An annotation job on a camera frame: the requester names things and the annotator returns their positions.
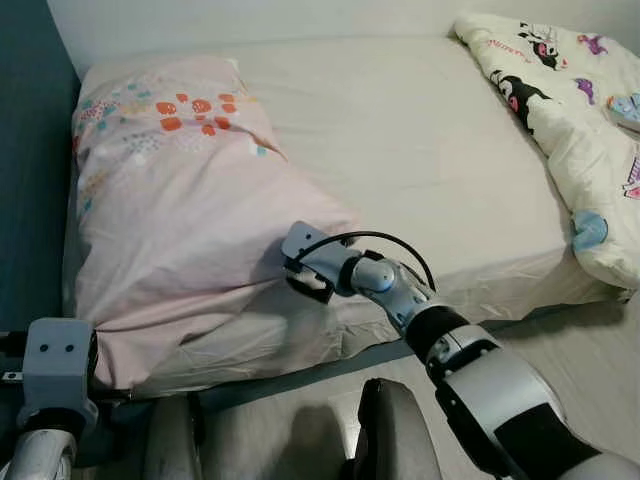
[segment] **black robot arm segment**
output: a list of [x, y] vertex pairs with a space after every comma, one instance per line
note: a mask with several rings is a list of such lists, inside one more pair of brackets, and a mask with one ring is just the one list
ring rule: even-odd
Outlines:
[[447, 307], [413, 270], [332, 242], [303, 222], [292, 226], [282, 252], [289, 272], [324, 284], [314, 290], [292, 279], [301, 293], [325, 302], [334, 292], [360, 294], [385, 310], [425, 364], [452, 431], [481, 470], [515, 480], [640, 480], [638, 465], [573, 435], [538, 372]]

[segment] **floor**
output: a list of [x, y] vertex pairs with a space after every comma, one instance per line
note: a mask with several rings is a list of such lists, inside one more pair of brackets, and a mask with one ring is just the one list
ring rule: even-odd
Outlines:
[[[546, 377], [581, 437], [640, 461], [636, 321], [623, 306], [569, 308], [515, 323], [495, 335]], [[412, 357], [253, 400], [206, 411], [200, 450], [206, 480], [335, 479], [353, 455], [357, 405], [364, 382], [384, 377], [407, 385], [418, 400], [444, 479], [489, 479], [461, 451]], [[119, 462], [83, 472], [99, 480], [140, 478], [143, 436]]]

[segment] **white comforter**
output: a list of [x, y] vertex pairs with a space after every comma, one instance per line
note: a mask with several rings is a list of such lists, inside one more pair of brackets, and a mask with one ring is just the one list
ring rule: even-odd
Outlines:
[[582, 267], [637, 289], [640, 144], [609, 120], [606, 105], [640, 92], [640, 59], [601, 35], [493, 15], [465, 15], [455, 28], [548, 156]]

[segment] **bed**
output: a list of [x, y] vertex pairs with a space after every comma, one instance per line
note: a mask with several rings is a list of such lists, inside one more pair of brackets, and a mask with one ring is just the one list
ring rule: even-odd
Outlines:
[[[363, 227], [417, 248], [440, 294], [471, 321], [519, 320], [538, 307], [620, 294], [576, 262], [569, 214], [543, 154], [457, 40], [305, 40], [202, 51], [238, 61], [290, 161], [354, 210]], [[93, 67], [81, 100], [157, 60]], [[67, 300], [81, 257], [73, 238], [67, 235]], [[361, 245], [404, 259], [387, 245]], [[140, 397], [206, 388], [350, 357], [396, 338], [370, 303], [336, 299], [324, 307], [279, 281], [232, 321], [181, 339], [143, 381], [120, 375], [117, 386], [135, 387]]]

